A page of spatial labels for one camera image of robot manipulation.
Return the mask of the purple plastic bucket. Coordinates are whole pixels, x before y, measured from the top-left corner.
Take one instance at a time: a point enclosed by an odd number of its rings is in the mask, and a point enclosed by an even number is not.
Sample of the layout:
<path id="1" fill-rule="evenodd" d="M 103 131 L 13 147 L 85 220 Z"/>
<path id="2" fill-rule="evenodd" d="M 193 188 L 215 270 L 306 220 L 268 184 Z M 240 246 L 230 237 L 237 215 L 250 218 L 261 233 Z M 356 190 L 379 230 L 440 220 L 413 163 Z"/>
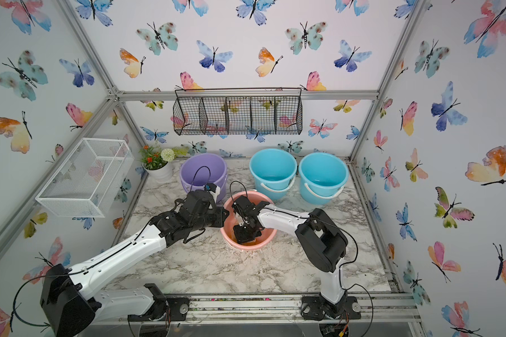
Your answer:
<path id="1" fill-rule="evenodd" d="M 216 202 L 225 198 L 227 191 L 228 166 L 225 160 L 216 154 L 198 154 L 186 160 L 180 168 L 179 178 L 186 193 L 202 190 L 206 184 L 213 183 L 220 188 Z"/>

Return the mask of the potted flower plant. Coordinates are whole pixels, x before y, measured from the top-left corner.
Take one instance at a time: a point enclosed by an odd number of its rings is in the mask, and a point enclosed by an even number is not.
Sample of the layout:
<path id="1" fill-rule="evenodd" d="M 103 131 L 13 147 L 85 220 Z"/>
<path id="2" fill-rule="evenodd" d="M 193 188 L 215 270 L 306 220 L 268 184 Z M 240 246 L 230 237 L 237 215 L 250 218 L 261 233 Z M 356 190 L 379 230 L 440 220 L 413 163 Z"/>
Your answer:
<path id="1" fill-rule="evenodd" d="M 174 150 L 145 145 L 140 154 L 143 168 L 154 180 L 159 183 L 171 180 L 174 173 L 172 162 L 177 158 Z"/>

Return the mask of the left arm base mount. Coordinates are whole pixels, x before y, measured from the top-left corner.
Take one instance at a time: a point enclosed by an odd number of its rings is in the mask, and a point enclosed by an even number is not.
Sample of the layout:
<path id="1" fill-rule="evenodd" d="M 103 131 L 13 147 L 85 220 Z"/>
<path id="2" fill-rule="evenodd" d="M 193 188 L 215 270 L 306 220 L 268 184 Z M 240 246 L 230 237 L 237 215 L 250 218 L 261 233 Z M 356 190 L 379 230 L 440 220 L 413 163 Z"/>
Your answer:
<path id="1" fill-rule="evenodd" d="M 148 311 L 142 315 L 129 315 L 131 322 L 184 322 L 190 306 L 187 297 L 156 299 Z"/>

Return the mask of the teal plastic bucket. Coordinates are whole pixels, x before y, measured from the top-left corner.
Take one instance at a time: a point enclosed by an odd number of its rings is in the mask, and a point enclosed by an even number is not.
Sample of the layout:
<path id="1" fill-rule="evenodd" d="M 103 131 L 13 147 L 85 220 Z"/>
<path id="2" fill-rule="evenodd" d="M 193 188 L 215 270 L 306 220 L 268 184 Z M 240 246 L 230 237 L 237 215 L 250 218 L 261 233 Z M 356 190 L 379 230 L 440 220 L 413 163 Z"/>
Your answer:
<path id="1" fill-rule="evenodd" d="M 297 170 L 297 160 L 284 150 L 261 150 L 250 159 L 256 190 L 272 201 L 288 193 L 295 183 Z"/>
<path id="2" fill-rule="evenodd" d="M 298 166 L 299 191 L 310 204 L 325 205 L 337 198 L 349 179 L 348 166 L 338 157 L 314 152 L 304 157 Z"/>

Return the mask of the yellow microfiber cloth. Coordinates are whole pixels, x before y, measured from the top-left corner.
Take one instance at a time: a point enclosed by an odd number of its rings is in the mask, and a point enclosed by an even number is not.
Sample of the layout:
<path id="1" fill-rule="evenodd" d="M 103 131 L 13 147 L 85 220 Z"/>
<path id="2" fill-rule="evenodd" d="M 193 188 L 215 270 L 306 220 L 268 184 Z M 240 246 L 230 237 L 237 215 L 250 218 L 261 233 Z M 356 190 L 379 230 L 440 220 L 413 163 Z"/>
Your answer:
<path id="1" fill-rule="evenodd" d="M 248 242 L 237 242 L 237 244 L 246 246 L 246 247 L 252 247 L 257 246 L 263 243 L 264 240 L 261 237 L 256 237 L 254 240 L 248 241 Z"/>

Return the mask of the pink plastic bucket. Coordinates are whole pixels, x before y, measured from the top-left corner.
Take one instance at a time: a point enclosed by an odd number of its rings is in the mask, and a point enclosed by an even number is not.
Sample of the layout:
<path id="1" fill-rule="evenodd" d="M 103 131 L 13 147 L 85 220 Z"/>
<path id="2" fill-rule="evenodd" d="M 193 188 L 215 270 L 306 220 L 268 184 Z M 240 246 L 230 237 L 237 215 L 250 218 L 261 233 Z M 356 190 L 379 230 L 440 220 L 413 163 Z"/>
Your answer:
<path id="1" fill-rule="evenodd" d="M 228 218 L 225 220 L 224 226 L 220 230 L 222 234 L 223 240 L 225 243 L 232 249 L 238 251 L 257 251 L 259 249 L 264 248 L 277 234 L 277 231 L 274 229 L 266 229 L 262 230 L 261 235 L 257 237 L 253 242 L 248 242 L 246 244 L 239 244 L 236 241 L 236 237 L 233 232 L 233 227 L 238 224 L 238 221 L 235 217 L 235 212 L 233 210 L 232 204 L 236 201 L 240 196 L 247 196 L 247 198 L 253 204 L 258 204 L 260 202 L 269 202 L 273 204 L 274 202 L 257 191 L 250 192 L 237 192 L 232 197 L 230 197 L 223 205 L 223 207 L 230 212 Z"/>

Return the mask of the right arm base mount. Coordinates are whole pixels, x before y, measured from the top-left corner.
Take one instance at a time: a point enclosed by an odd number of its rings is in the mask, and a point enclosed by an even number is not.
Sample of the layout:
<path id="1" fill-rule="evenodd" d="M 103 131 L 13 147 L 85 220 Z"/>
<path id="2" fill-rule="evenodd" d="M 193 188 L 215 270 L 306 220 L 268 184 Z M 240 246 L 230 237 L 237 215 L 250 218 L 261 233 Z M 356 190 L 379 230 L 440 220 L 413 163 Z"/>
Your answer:
<path id="1" fill-rule="evenodd" d="M 343 296 L 336 304 L 321 295 L 303 296 L 300 315 L 305 320 L 321 321 L 324 319 L 361 319 L 361 307 L 354 296 Z"/>

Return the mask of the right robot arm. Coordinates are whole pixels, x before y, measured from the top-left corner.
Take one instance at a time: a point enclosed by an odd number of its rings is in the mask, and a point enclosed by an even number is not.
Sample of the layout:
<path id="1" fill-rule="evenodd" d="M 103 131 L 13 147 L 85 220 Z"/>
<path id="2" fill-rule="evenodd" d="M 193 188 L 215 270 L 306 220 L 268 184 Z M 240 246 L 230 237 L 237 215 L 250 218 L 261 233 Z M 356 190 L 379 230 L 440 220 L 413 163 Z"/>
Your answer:
<path id="1" fill-rule="evenodd" d="M 302 316 L 322 320 L 350 315 L 354 301 L 344 288 L 341 269 L 349 240 L 343 229 L 322 209 L 296 212 L 278 208 L 269 202 L 254 204 L 245 196 L 232 202 L 238 224 L 233 227 L 238 244 L 253 242 L 264 230 L 292 234 L 301 244 L 310 263 L 321 273 L 321 291 L 317 305 L 310 305 Z"/>

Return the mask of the aluminium front rail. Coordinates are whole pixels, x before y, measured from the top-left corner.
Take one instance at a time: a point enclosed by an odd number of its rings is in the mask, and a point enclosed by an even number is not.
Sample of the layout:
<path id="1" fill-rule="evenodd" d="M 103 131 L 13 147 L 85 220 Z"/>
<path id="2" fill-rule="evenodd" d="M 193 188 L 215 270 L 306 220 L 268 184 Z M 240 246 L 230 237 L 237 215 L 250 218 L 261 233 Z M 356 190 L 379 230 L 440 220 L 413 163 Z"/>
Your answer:
<path id="1" fill-rule="evenodd" d="M 284 323 L 284 322 L 318 322 L 305 320 L 300 315 L 303 296 L 315 296 L 318 294 L 269 294 L 262 296 L 237 295 L 237 296 L 153 296 L 147 295 L 147 299 L 166 299 L 171 297 L 187 297 L 190 299 L 187 324 L 226 324 L 236 322 L 257 323 Z M 323 324 L 336 324 L 338 322 L 412 322 L 422 321 L 413 298 L 405 293 L 348 293 L 348 296 L 357 298 L 361 307 L 361 319 L 359 320 L 334 320 L 324 319 Z M 129 315 L 142 315 L 147 309 L 137 305 L 142 297 L 140 290 L 132 292 L 102 292 L 96 297 L 96 302 L 101 303 L 101 308 L 96 312 L 95 320 L 126 320 Z"/>

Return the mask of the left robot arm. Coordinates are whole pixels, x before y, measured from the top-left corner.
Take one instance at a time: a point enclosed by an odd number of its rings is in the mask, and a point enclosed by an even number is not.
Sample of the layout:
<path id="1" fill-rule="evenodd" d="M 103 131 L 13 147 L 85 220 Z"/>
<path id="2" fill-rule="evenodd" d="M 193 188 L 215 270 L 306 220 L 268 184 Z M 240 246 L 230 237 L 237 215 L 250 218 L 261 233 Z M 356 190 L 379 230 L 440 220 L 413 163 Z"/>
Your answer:
<path id="1" fill-rule="evenodd" d="M 153 216 L 141 230 L 83 263 L 52 265 L 45 275 L 39 304 L 46 317 L 40 324 L 55 336 L 76 336 L 97 319 L 126 315 L 135 322 L 171 324 L 172 304 L 154 284 L 137 291 L 103 296 L 101 290 L 144 258 L 177 242 L 186 244 L 208 227 L 222 228 L 229 212 L 217 206 L 221 190 L 213 183 L 176 199 L 174 207 Z"/>

